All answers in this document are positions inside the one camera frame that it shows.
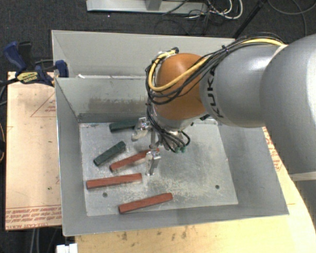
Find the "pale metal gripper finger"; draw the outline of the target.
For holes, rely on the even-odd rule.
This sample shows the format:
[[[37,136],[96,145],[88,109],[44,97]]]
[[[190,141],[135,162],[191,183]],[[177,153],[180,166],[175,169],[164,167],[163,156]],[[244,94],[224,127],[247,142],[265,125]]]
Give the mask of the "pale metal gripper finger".
[[[153,171],[151,170],[152,163],[153,163],[153,155],[152,152],[148,152],[146,154],[146,169],[145,169],[145,174],[147,176],[151,176],[153,174]]]
[[[161,159],[159,152],[152,153],[151,166],[150,166],[150,175],[154,174],[154,170],[157,168],[159,161]]]

